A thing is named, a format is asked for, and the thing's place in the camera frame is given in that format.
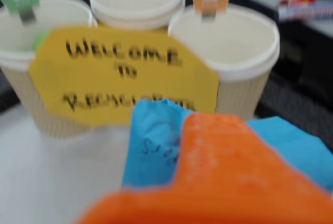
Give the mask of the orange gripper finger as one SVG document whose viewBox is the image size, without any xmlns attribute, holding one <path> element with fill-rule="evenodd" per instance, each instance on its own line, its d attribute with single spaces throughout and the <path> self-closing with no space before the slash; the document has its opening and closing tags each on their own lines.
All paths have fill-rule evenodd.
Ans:
<svg viewBox="0 0 333 224">
<path fill-rule="evenodd" d="M 194 113 L 170 185 L 111 195 L 80 223 L 332 223 L 332 199 L 241 119 Z"/>
</svg>

